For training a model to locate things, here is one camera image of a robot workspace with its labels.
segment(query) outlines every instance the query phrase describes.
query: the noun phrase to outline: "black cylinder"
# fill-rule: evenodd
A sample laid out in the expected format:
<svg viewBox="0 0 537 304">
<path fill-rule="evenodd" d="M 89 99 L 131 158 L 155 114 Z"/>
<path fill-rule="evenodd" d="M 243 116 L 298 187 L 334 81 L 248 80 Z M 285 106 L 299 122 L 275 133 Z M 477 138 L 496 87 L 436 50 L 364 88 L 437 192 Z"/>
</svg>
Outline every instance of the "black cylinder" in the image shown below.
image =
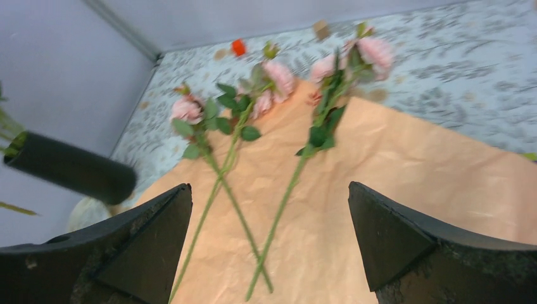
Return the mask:
<svg viewBox="0 0 537 304">
<path fill-rule="evenodd" d="M 4 163 L 108 205 L 126 200 L 136 186 L 133 168 L 32 132 L 17 156 L 4 156 Z"/>
</svg>

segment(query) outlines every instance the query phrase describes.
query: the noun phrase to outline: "green leaf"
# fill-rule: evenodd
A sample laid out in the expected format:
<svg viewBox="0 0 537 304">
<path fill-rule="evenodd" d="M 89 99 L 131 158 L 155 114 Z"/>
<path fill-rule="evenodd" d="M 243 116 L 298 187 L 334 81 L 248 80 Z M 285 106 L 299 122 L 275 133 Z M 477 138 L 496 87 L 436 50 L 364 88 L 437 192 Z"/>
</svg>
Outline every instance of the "green leaf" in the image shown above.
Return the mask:
<svg viewBox="0 0 537 304">
<path fill-rule="evenodd" d="M 375 79 L 375 73 L 372 70 L 362 69 L 358 72 L 358 79 L 363 82 L 370 82 Z"/>
<path fill-rule="evenodd" d="M 373 35 L 373 29 L 370 28 L 367 32 L 363 33 L 360 38 L 369 37 Z"/>
<path fill-rule="evenodd" d="M 254 141 L 258 139 L 259 137 L 261 137 L 261 133 L 255 127 L 252 127 L 251 125 L 247 125 L 242 129 L 241 137 L 245 141 Z"/>
<path fill-rule="evenodd" d="M 265 75 L 265 70 L 263 69 L 263 66 L 261 66 L 261 63 L 257 63 L 253 66 L 250 79 L 253 84 L 257 84 L 259 80 L 263 78 Z"/>
<path fill-rule="evenodd" d="M 33 212 L 32 210 L 20 208 L 20 207 L 17 207 L 15 205 L 4 203 L 3 201 L 0 201 L 0 208 L 5 208 L 5 209 L 11 210 L 11 211 L 24 213 L 26 215 L 38 215 L 37 213 Z"/>
<path fill-rule="evenodd" d="M 339 61 L 340 61 L 340 57 L 339 57 L 339 48 L 337 47 L 336 48 L 336 52 L 334 53 L 336 59 L 334 60 L 334 71 L 339 71 Z"/>
<path fill-rule="evenodd" d="M 183 158 L 188 160 L 195 160 L 199 157 L 199 148 L 195 144 L 189 144 L 183 153 Z"/>
<path fill-rule="evenodd" d="M 357 46 L 353 46 L 351 50 L 349 51 L 349 62 L 352 69 L 360 68 L 362 65 L 362 57 L 360 56 L 360 50 L 358 50 Z"/>
<path fill-rule="evenodd" d="M 241 110 L 237 107 L 236 109 L 231 110 L 231 117 L 233 118 L 240 118 L 241 117 Z"/>
<path fill-rule="evenodd" d="M 229 86 L 227 84 L 217 84 L 217 87 L 231 98 L 235 98 L 237 96 L 237 91 L 231 85 Z"/>
<path fill-rule="evenodd" d="M 249 80 L 240 78 L 239 79 L 239 84 L 243 88 L 245 94 L 249 94 L 249 93 L 252 92 L 253 84 Z"/>
<path fill-rule="evenodd" d="M 358 38 L 363 37 L 366 28 L 367 28 L 367 24 L 365 24 L 365 22 L 360 22 L 360 24 L 358 24 L 358 26 L 357 26 L 357 37 Z"/>
<path fill-rule="evenodd" d="M 310 139 L 309 143 L 315 147 L 321 147 L 326 139 L 328 138 L 328 133 L 322 127 L 313 126 L 310 128 Z"/>
<path fill-rule="evenodd" d="M 203 109 L 203 117 L 205 120 L 211 119 L 218 115 L 218 106 L 212 98 L 207 99 Z"/>
<path fill-rule="evenodd" d="M 537 154 L 535 153 L 523 153 L 522 156 L 526 157 L 528 160 L 531 160 L 531 161 L 537 160 Z"/>
<path fill-rule="evenodd" d="M 336 140 L 334 139 L 334 136 L 330 134 L 327 138 L 324 144 L 320 147 L 321 150 L 327 150 L 330 148 L 333 148 L 336 146 Z"/>
<path fill-rule="evenodd" d="M 235 97 L 231 97 L 229 95 L 224 94 L 217 97 L 217 99 L 222 106 L 228 109 L 233 110 L 238 108 L 237 101 L 235 101 Z"/>
<path fill-rule="evenodd" d="M 345 112 L 345 107 L 333 108 L 327 116 L 326 129 L 328 132 L 333 133 L 338 122 L 341 120 L 343 113 Z"/>
<path fill-rule="evenodd" d="M 321 114 L 324 109 L 326 108 L 326 106 L 328 105 L 328 102 L 330 100 L 330 89 L 326 89 L 322 92 L 322 98 L 319 102 L 319 104 L 317 105 L 317 107 L 315 108 L 315 112 L 318 113 L 318 114 Z"/>
<path fill-rule="evenodd" d="M 190 137 L 194 135 L 194 128 L 192 128 L 192 126 L 189 125 L 187 122 L 178 118 L 174 118 L 172 120 L 172 124 L 174 125 L 174 128 L 177 133 L 179 133 L 182 137 Z"/>
<path fill-rule="evenodd" d="M 207 128 L 207 130 L 211 131 L 218 130 L 217 118 L 213 117 L 205 120 L 205 127 Z"/>
<path fill-rule="evenodd" d="M 229 119 L 217 117 L 217 127 L 222 133 L 226 135 L 231 134 L 231 123 L 229 122 Z"/>
<path fill-rule="evenodd" d="M 239 108 L 239 111 L 244 112 L 248 108 L 248 106 L 251 103 L 251 98 L 248 95 L 243 95 L 241 97 L 241 100 L 239 100 L 239 103 L 237 107 Z"/>
</svg>

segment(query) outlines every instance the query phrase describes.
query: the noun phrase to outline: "floral patterned tablecloth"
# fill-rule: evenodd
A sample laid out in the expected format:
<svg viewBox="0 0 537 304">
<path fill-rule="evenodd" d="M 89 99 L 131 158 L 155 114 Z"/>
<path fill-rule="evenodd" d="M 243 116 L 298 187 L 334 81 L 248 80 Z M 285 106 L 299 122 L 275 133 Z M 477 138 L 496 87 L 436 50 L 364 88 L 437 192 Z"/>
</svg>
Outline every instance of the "floral patterned tablecloth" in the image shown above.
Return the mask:
<svg viewBox="0 0 537 304">
<path fill-rule="evenodd" d="M 361 20 L 331 25 L 316 40 L 308 28 L 246 39 L 248 53 L 235 58 L 229 43 L 168 53 L 146 89 L 113 157 L 135 166 L 139 185 L 132 205 L 180 160 L 186 142 L 168 121 L 173 88 L 187 81 L 202 97 L 216 82 L 234 83 L 262 58 L 267 40 L 277 59 L 307 78 L 311 64 L 355 35 Z M 537 151 L 537 9 L 534 0 L 481 0 L 369 20 L 376 37 L 395 48 L 384 82 L 355 94 L 516 153 Z"/>
</svg>

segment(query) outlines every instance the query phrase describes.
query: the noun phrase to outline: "green stem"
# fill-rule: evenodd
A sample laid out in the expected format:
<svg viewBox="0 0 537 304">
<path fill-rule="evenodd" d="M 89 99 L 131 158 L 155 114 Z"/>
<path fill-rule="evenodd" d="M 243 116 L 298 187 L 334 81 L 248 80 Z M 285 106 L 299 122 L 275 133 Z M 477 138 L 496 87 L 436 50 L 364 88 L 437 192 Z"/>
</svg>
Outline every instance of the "green stem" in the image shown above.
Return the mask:
<svg viewBox="0 0 537 304">
<path fill-rule="evenodd" d="M 24 131 L 24 128 L 15 121 L 11 116 L 9 116 L 4 109 L 0 106 L 0 122 L 2 123 L 3 127 L 11 131 L 13 133 L 13 136 L 17 136 L 19 133 Z"/>
<path fill-rule="evenodd" d="M 241 113 L 241 117 L 239 118 L 239 121 L 237 125 L 235 126 L 235 130 L 233 130 L 233 135 L 231 135 L 231 146 L 229 147 L 229 150 L 227 150 L 227 155 L 224 160 L 224 164 L 222 165 L 222 173 L 225 174 L 229 170 L 231 170 L 232 164 L 235 162 L 235 159 L 237 158 L 236 154 L 237 151 L 235 149 L 235 146 L 237 145 L 237 142 L 239 141 L 239 137 L 241 135 L 241 131 L 244 128 L 244 125 L 246 121 L 248 120 L 248 117 L 250 117 L 250 113 L 253 110 L 253 107 L 255 105 L 256 99 L 254 99 L 246 108 L 246 111 Z"/>
<path fill-rule="evenodd" d="M 0 132 L 0 137 L 7 140 L 8 142 L 13 141 L 13 138 L 10 137 L 9 135 L 4 134 L 4 132 Z"/>
<path fill-rule="evenodd" d="M 343 85 L 338 89 L 338 91 L 335 92 L 335 94 L 330 98 L 329 104 L 324 108 L 323 112 L 317 118 L 315 118 L 315 120 L 313 121 L 313 126 L 320 127 L 324 123 L 324 120 L 326 119 L 326 116 L 328 116 L 330 109 L 336 104 L 338 99 L 347 91 L 347 89 L 353 83 L 353 81 L 354 80 L 351 79 L 350 81 L 343 83 Z M 276 217 L 274 221 L 272 222 L 272 227 L 270 228 L 270 231 L 268 233 L 267 241 L 265 242 L 265 246 L 263 247 L 263 253 L 261 254 L 261 259 L 258 260 L 257 268 L 255 269 L 255 273 L 250 282 L 248 292 L 246 293 L 246 301 L 249 301 L 253 294 L 255 284 L 257 283 L 257 280 L 259 278 L 261 266 L 265 263 L 265 260 L 267 259 L 267 254 L 269 253 L 270 245 L 272 244 L 272 241 L 274 240 L 276 228 L 285 210 L 287 202 L 289 201 L 289 198 L 291 197 L 291 193 L 293 192 L 294 187 L 298 183 L 298 178 L 300 177 L 300 174 L 302 173 L 302 170 L 304 169 L 304 166 L 306 165 L 307 160 L 310 157 L 312 157 L 314 154 L 315 154 L 315 150 L 313 149 L 313 146 L 310 143 L 307 143 L 306 148 L 304 149 L 304 152 L 300 156 L 300 160 L 291 178 L 291 182 L 289 183 L 287 190 L 284 194 L 284 197 L 282 201 L 280 202 L 278 211 L 276 212 Z"/>
<path fill-rule="evenodd" d="M 255 269 L 254 276 L 250 282 L 250 286 L 248 288 L 248 292 L 246 293 L 246 301 L 249 301 L 253 289 L 255 287 L 255 284 L 257 283 L 257 280 L 259 278 L 259 273 L 261 271 L 261 266 L 265 263 L 265 260 L 267 259 L 267 254 L 269 253 L 270 245 L 272 244 L 272 241 L 274 240 L 276 227 L 278 226 L 278 223 L 280 221 L 280 218 L 282 217 L 282 214 L 284 213 L 284 209 L 287 205 L 287 202 L 289 201 L 289 198 L 291 197 L 291 193 L 293 192 L 294 187 L 298 184 L 298 178 L 300 177 L 300 174 L 302 173 L 302 170 L 304 169 L 304 166 L 306 165 L 306 161 L 308 160 L 308 156 L 313 152 L 313 146 L 311 144 L 306 145 L 306 148 L 304 150 L 304 153 L 300 156 L 300 160 L 298 161 L 298 165 L 296 166 L 296 169 L 293 173 L 293 177 L 291 178 L 291 182 L 289 183 L 287 190 L 284 194 L 284 197 L 282 201 L 280 202 L 280 206 L 278 207 L 278 211 L 276 213 L 276 218 L 272 222 L 272 227 L 270 228 L 270 232 L 268 233 L 267 241 L 265 242 L 265 247 L 263 247 L 263 252 L 261 254 L 261 259 L 258 260 L 257 268 Z"/>
<path fill-rule="evenodd" d="M 215 183 L 215 185 L 213 186 L 213 189 L 211 190 L 211 194 L 209 195 L 209 200 L 207 201 L 207 205 L 205 205 L 205 209 L 203 209 L 203 213 L 201 214 L 201 218 L 199 219 L 198 226 L 196 227 L 196 231 L 194 232 L 194 237 L 192 238 L 192 244 L 188 248 L 188 252 L 186 254 L 183 266 L 181 267 L 181 270 L 179 272 L 177 282 L 175 283 L 174 288 L 172 289 L 172 293 L 170 294 L 170 300 L 168 301 L 168 303 L 172 302 L 175 296 L 175 293 L 177 292 L 177 289 L 179 288 L 179 285 L 181 284 L 181 281 L 183 281 L 186 268 L 188 264 L 190 263 L 190 259 L 192 258 L 192 253 L 194 252 L 194 247 L 196 246 L 196 242 L 198 241 L 199 233 L 201 232 L 203 223 L 205 223 L 205 219 L 207 218 L 207 215 L 209 214 L 209 209 L 211 208 L 213 202 L 215 201 L 219 186 L 220 184 L 217 182 Z"/>
<path fill-rule="evenodd" d="M 207 156 L 208 162 L 211 164 L 213 169 L 218 172 L 218 165 L 215 161 L 215 159 L 212 157 L 212 155 Z M 227 192 L 227 195 L 229 196 L 229 199 L 231 200 L 231 203 L 233 205 L 233 208 L 237 212 L 237 215 L 239 216 L 239 220 L 241 222 L 241 225 L 243 226 L 243 229 L 246 233 L 246 237 L 248 238 L 248 241 L 250 242 L 250 246 L 252 248 L 253 254 L 257 261 L 261 259 L 261 255 L 259 254 L 259 250 L 257 249 L 257 244 L 255 243 L 253 233 L 251 232 L 250 228 L 248 227 L 248 223 L 246 222 L 246 218 L 244 217 L 244 213 L 241 210 L 241 207 L 239 206 L 239 203 L 237 202 L 237 199 L 235 199 L 235 196 L 233 195 L 233 192 L 231 190 L 231 187 L 227 183 L 227 181 L 224 179 L 223 176 L 219 175 L 219 180 L 221 181 L 222 185 L 224 186 L 225 192 Z M 267 272 L 267 269 L 262 265 L 261 271 L 263 272 L 263 276 L 265 278 L 265 281 L 267 282 L 268 291 L 272 293 L 274 291 L 274 287 L 272 285 L 272 282 L 270 281 L 269 274 Z"/>
</svg>

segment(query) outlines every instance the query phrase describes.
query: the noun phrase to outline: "rose stem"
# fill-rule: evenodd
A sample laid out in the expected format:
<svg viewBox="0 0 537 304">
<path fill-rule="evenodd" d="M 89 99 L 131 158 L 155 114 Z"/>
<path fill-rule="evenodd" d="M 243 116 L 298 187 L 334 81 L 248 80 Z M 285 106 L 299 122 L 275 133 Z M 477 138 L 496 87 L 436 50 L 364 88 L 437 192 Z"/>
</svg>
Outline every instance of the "rose stem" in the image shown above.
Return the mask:
<svg viewBox="0 0 537 304">
<path fill-rule="evenodd" d="M 326 116 L 328 115 L 329 110 L 334 106 L 334 104 L 339 99 L 339 97 L 341 97 L 341 95 L 343 95 L 343 93 L 346 92 L 350 84 L 351 84 L 351 81 L 341 86 L 342 89 L 340 89 L 339 92 L 335 94 L 333 98 L 331 98 L 330 104 L 327 105 L 326 108 L 323 110 L 323 113 L 315 119 L 315 121 L 313 122 L 313 126 L 320 127 L 323 124 L 324 120 L 326 119 Z M 270 232 L 268 233 L 267 241 L 265 242 L 265 247 L 263 247 L 263 253 L 261 254 L 261 259 L 258 260 L 257 268 L 255 269 L 255 273 L 250 282 L 248 292 L 246 293 L 246 301 L 249 301 L 253 294 L 255 284 L 257 283 L 257 280 L 259 278 L 259 273 L 261 271 L 260 266 L 263 265 L 265 263 L 265 260 L 267 259 L 267 254 L 269 253 L 270 245 L 272 244 L 272 241 L 274 240 L 278 222 L 280 221 L 280 218 L 282 217 L 282 214 L 284 213 L 284 209 L 287 205 L 287 202 L 289 201 L 289 198 L 291 197 L 291 193 L 293 192 L 294 187 L 298 184 L 298 178 L 300 177 L 300 174 L 302 173 L 302 170 L 304 169 L 304 166 L 306 165 L 307 160 L 310 157 L 312 157 L 314 154 L 315 154 L 315 151 L 313 150 L 313 146 L 310 143 L 306 144 L 306 148 L 304 149 L 304 151 L 302 152 L 302 155 L 300 156 L 300 160 L 298 161 L 296 169 L 293 173 L 291 182 L 289 183 L 286 189 L 286 192 L 284 194 L 284 197 L 282 198 L 282 201 L 280 202 L 278 211 L 276 212 L 276 217 L 274 218 L 274 221 L 272 222 L 272 227 L 270 228 Z"/>
</svg>

